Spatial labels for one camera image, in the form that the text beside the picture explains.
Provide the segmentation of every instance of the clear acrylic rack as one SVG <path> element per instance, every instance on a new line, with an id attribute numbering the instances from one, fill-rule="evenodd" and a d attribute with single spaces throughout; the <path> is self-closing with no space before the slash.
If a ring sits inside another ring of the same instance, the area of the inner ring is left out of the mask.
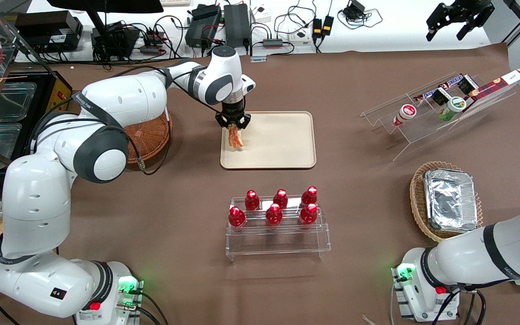
<path id="1" fill-rule="evenodd" d="M 318 218 L 314 224 L 299 225 L 301 195 L 289 195 L 288 205 L 278 226 L 266 226 L 266 210 L 272 197 L 259 197 L 258 210 L 244 210 L 243 197 L 232 198 L 230 207 L 237 206 L 246 214 L 246 225 L 235 228 L 226 225 L 226 256 L 234 261 L 236 255 L 280 253 L 318 253 L 320 258 L 330 251 L 328 223 L 318 205 Z"/>
<path id="2" fill-rule="evenodd" d="M 419 150 L 460 127 L 477 123 L 491 111 L 487 109 L 488 107 L 516 93 L 515 91 L 507 91 L 499 94 L 493 93 L 489 97 L 477 101 L 464 113 L 458 113 L 450 121 L 442 121 L 439 118 L 440 105 L 435 103 L 432 98 L 422 101 L 413 100 L 413 97 L 435 90 L 440 84 L 446 83 L 458 75 L 458 72 L 452 72 L 451 74 L 427 83 L 425 86 L 409 91 L 400 97 L 387 101 L 361 114 L 361 117 L 367 118 L 373 127 L 380 127 L 379 124 L 381 124 L 388 134 L 401 134 L 404 137 L 407 144 L 392 161 L 415 150 Z M 478 75 L 470 76 L 478 86 L 486 84 Z M 456 86 L 452 86 L 446 91 L 453 97 L 465 97 L 465 94 Z M 393 123 L 393 119 L 404 104 L 415 106 L 417 115 L 413 119 L 396 127 Z"/>

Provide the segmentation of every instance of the red bottle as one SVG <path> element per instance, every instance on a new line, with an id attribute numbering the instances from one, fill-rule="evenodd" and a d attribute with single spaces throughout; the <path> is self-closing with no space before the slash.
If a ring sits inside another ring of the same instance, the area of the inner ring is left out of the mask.
<path id="1" fill-rule="evenodd" d="M 250 190 L 246 193 L 244 204 L 246 205 L 246 210 L 256 210 L 258 206 L 260 206 L 260 198 L 258 198 L 254 190 Z"/>
<path id="2" fill-rule="evenodd" d="M 227 220 L 234 227 L 243 227 L 246 224 L 246 215 L 237 206 L 233 206 Z"/>
<path id="3" fill-rule="evenodd" d="M 266 210 L 266 225 L 267 226 L 278 226 L 282 221 L 282 210 L 276 203 L 272 203 L 270 208 Z"/>
<path id="4" fill-rule="evenodd" d="M 300 212 L 300 218 L 298 219 L 298 224 L 314 224 L 316 222 L 316 204 L 309 203 L 309 205 L 305 206 Z"/>
<path id="5" fill-rule="evenodd" d="M 272 203 L 277 204 L 280 206 L 281 209 L 286 209 L 288 206 L 288 196 L 286 194 L 285 189 L 280 189 L 276 192 L 276 195 L 274 195 L 274 198 L 272 199 Z"/>
<path id="6" fill-rule="evenodd" d="M 305 193 L 302 194 L 302 206 L 308 204 L 316 204 L 316 192 L 318 190 L 314 186 L 310 186 Z"/>

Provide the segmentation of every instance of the red button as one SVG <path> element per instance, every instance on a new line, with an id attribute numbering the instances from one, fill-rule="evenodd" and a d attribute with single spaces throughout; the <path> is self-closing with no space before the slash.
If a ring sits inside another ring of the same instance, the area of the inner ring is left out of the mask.
<path id="1" fill-rule="evenodd" d="M 101 303 L 99 303 L 97 301 L 94 301 L 91 304 L 89 304 L 89 308 L 93 311 L 98 311 L 101 306 L 102 306 Z"/>
<path id="2" fill-rule="evenodd" d="M 444 293 L 446 293 L 446 288 L 445 287 L 437 287 L 437 288 L 435 288 L 435 291 L 437 292 L 437 294 L 444 294 Z"/>

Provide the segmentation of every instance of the robotic arm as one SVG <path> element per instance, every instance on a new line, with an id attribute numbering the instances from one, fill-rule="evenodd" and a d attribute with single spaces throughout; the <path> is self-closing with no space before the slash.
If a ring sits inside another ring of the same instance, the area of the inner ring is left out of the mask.
<path id="1" fill-rule="evenodd" d="M 504 0 L 504 2 L 520 19 L 520 0 Z M 452 23 L 466 23 L 456 34 L 456 38 L 461 40 L 475 27 L 482 27 L 494 10 L 491 0 L 455 0 L 450 6 L 441 3 L 427 19 L 429 27 L 427 40 L 431 41 L 442 27 Z"/>
<path id="2" fill-rule="evenodd" d="M 416 321 L 432 321 L 451 293 L 520 280 L 520 216 L 411 249 L 393 272 Z M 455 319 L 458 304 L 452 300 L 439 319 Z"/>
<path id="3" fill-rule="evenodd" d="M 75 315 L 79 325 L 124 325 L 133 310 L 133 296 L 125 291 L 138 288 L 130 270 L 52 251 L 70 232 L 74 179 L 116 179 L 128 158 L 123 127 L 167 113 L 168 88 L 207 105 L 222 103 L 219 124 L 245 128 L 250 116 L 244 96 L 254 87 L 235 50 L 216 47 L 208 67 L 184 61 L 161 72 L 101 80 L 74 94 L 79 115 L 54 112 L 42 119 L 31 154 L 13 161 L 5 175 L 0 292 L 46 315 Z"/>

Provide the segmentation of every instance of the round wicker basket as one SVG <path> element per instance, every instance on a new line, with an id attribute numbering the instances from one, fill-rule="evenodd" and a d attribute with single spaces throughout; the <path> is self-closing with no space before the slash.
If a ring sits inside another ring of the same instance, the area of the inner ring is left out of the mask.
<path id="1" fill-rule="evenodd" d="M 445 168 L 460 171 L 455 165 L 449 164 L 444 161 L 431 161 L 422 165 L 417 172 L 414 173 L 413 179 L 410 182 L 410 206 L 413 209 L 414 220 L 417 222 L 419 228 L 425 233 L 430 239 L 441 242 L 444 239 L 460 235 L 457 232 L 434 230 L 429 226 L 427 219 L 427 200 L 425 199 L 425 181 L 423 175 L 436 168 Z M 481 200 L 478 194 L 475 193 L 475 203 L 477 206 L 478 226 L 483 226 L 483 209 L 481 208 Z"/>
<path id="2" fill-rule="evenodd" d="M 145 161 L 165 148 L 166 144 L 170 140 L 165 114 L 147 122 L 128 125 L 124 130 L 134 141 L 136 148 L 138 148 L 138 152 Z M 128 144 L 128 150 L 130 151 L 130 154 L 128 155 L 128 164 L 136 164 L 138 162 L 138 157 L 136 157 L 134 153 L 132 143 Z"/>

